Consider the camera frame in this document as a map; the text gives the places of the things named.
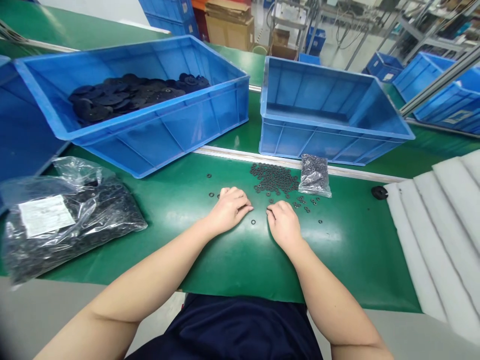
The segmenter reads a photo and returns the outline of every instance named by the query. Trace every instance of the floor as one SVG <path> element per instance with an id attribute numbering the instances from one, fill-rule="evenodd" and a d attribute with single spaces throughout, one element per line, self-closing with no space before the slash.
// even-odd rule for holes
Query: floor
<path id="1" fill-rule="evenodd" d="M 261 1 L 251 4 L 251 13 L 255 18 L 255 39 L 256 43 L 260 45 L 268 45 L 269 43 L 270 29 L 266 20 L 267 12 L 268 10 L 263 7 L 263 3 Z M 343 40 L 341 47 L 339 48 L 336 39 L 338 38 L 340 40 L 342 38 L 345 32 L 344 27 L 338 28 L 336 25 L 327 23 L 325 20 L 325 22 L 320 23 L 319 29 L 325 30 L 326 33 L 325 44 L 320 52 L 321 64 L 330 68 L 344 70 L 347 67 L 347 64 L 349 63 L 355 49 L 362 40 L 363 34 L 355 30 L 349 31 Z M 297 34 L 297 30 L 291 29 L 288 45 L 292 48 L 295 46 Z M 383 38 L 380 36 L 369 35 L 361 46 L 358 54 L 348 70 L 360 73 L 365 68 L 368 61 L 372 58 L 375 51 L 377 51 L 377 48 L 382 40 Z M 382 46 L 381 51 L 388 52 L 393 44 L 394 41 L 388 39 Z"/>
<path id="2" fill-rule="evenodd" d="M 0 277 L 0 335 L 12 360 L 32 359 L 42 347 L 105 287 L 49 280 L 32 280 L 16 291 Z M 128 351 L 162 334 L 182 307 L 185 294 L 175 292 L 145 319 Z M 480 348 L 452 333 L 424 314 L 367 310 L 395 359 L 474 360 Z M 330 360 L 328 341 L 312 323 L 324 359 Z"/>

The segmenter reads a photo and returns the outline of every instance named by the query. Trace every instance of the black rubber gasket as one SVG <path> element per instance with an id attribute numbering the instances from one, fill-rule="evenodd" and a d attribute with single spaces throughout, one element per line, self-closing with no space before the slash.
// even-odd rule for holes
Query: black rubber gasket
<path id="1" fill-rule="evenodd" d="M 371 194 L 377 200 L 385 200 L 389 197 L 389 192 L 383 186 L 374 186 L 371 188 Z"/>

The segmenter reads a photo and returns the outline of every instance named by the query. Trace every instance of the plastic bag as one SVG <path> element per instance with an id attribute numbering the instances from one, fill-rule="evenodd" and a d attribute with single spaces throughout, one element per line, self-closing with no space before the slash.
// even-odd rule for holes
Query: plastic bag
<path id="1" fill-rule="evenodd" d="M 115 174 L 78 157 L 59 157 L 60 176 L 0 184 L 9 208 L 2 259 L 17 286 L 108 241 L 147 228 L 135 200 Z"/>
<path id="2" fill-rule="evenodd" d="M 298 191 L 303 194 L 331 198 L 328 164 L 328 160 L 324 157 L 303 154 L 301 156 L 301 176 Z"/>

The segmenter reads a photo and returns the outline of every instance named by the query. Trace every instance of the hand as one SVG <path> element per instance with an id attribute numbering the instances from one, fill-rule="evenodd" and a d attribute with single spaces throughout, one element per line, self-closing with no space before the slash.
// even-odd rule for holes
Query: hand
<path id="1" fill-rule="evenodd" d="M 235 227 L 254 207 L 247 195 L 237 187 L 224 187 L 220 199 L 205 218 L 215 236 Z"/>
<path id="2" fill-rule="evenodd" d="M 303 241 L 300 223 L 292 206 L 285 201 L 278 201 L 266 208 L 270 232 L 276 243 L 283 249 Z"/>

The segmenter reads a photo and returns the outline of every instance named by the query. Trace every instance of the small plastic bag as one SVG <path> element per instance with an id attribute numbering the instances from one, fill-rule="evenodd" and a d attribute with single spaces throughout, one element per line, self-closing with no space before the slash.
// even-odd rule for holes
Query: small plastic bag
<path id="1" fill-rule="evenodd" d="M 303 194 L 332 197 L 329 186 L 328 160 L 309 154 L 301 156 L 301 176 L 298 191 Z"/>
<path id="2" fill-rule="evenodd" d="M 59 157 L 60 176 L 29 176 L 0 184 L 9 208 L 2 259 L 13 287 L 108 241 L 147 228 L 115 174 L 78 157 Z"/>

